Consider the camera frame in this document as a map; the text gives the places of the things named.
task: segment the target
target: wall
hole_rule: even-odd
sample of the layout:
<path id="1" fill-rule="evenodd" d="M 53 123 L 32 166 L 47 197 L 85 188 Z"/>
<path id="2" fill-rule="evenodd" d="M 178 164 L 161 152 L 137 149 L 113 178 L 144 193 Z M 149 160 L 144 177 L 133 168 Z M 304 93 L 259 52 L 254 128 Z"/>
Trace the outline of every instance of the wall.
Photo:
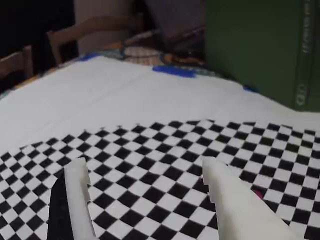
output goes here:
<path id="1" fill-rule="evenodd" d="M 76 23 L 94 16 L 129 16 L 133 0 L 74 0 Z M 123 40 L 129 36 L 127 31 L 96 32 L 78 41 L 79 54 L 98 50 L 108 43 Z"/>

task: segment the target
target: patterned tablecloth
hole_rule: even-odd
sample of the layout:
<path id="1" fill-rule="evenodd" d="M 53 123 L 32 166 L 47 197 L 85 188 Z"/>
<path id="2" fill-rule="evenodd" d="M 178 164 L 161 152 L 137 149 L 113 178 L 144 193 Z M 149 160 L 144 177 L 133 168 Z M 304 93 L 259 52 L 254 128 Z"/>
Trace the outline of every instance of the patterned tablecloth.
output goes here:
<path id="1" fill-rule="evenodd" d="M 93 55 L 105 56 L 106 58 L 117 59 L 119 61 L 125 61 L 134 64 L 147 65 L 147 66 L 162 66 L 162 65 L 171 65 L 177 66 L 183 69 L 194 70 L 199 75 L 206 76 L 217 76 L 216 73 L 209 71 L 205 68 L 204 62 L 193 58 L 179 58 L 171 53 L 165 53 L 163 51 L 157 50 L 153 47 L 148 47 L 144 45 L 144 41 L 148 42 L 148 39 L 152 39 L 152 37 L 157 34 L 155 31 L 148 31 L 141 34 L 138 34 L 132 38 L 129 38 L 125 41 L 119 41 L 116 43 L 109 44 L 103 47 L 101 50 L 90 53 Z M 61 64 L 59 67 L 51 68 L 50 70 L 36 75 L 21 84 L 16 85 L 13 89 L 7 90 L 4 93 L 0 93 L 0 100 L 7 96 L 10 92 L 15 89 L 21 88 L 37 79 L 43 77 L 44 75 L 50 74 L 60 68 L 64 68 L 76 61 L 80 58 L 86 56 L 81 56 L 75 58 L 69 62 Z"/>
<path id="2" fill-rule="evenodd" d="M 63 166 L 84 157 L 88 208 L 101 240 L 217 240 L 200 156 L 218 157 L 293 231 L 319 239 L 320 135 L 214 120 L 84 130 L 5 153 L 0 235 L 45 240 L 50 187 Z"/>

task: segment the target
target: checkerboard pattern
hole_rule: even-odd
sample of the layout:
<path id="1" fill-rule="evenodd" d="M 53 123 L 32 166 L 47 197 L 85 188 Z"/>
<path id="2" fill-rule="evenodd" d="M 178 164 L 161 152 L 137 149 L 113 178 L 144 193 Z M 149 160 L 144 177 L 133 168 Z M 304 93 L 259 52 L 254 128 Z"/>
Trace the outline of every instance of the checkerboard pattern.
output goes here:
<path id="1" fill-rule="evenodd" d="M 88 208 L 101 240 L 219 239 L 199 156 L 219 156 L 293 231 L 318 239 L 318 133 L 213 120 L 84 130 L 5 153 L 0 235 L 45 240 L 50 188 L 63 166 L 85 157 Z"/>

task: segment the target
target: white paper sheet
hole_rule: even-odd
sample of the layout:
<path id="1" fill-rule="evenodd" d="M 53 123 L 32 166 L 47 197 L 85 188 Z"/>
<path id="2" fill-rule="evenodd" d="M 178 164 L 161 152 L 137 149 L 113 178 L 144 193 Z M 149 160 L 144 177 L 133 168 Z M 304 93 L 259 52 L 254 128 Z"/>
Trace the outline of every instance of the white paper sheet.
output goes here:
<path id="1" fill-rule="evenodd" d="M 216 77 L 182 78 L 96 57 L 49 74 L 0 101 L 0 153 L 83 129 L 214 119 L 320 130 L 296 112 Z"/>

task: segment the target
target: book spine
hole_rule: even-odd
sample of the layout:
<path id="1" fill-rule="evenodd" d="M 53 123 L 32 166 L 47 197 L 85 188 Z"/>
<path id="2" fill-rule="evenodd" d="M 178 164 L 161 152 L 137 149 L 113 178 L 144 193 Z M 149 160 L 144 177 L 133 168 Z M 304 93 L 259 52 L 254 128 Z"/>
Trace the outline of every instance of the book spine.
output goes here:
<path id="1" fill-rule="evenodd" d="M 301 38 L 296 68 L 294 107 L 303 111 L 308 104 L 309 82 L 314 61 L 316 0 L 302 0 Z"/>

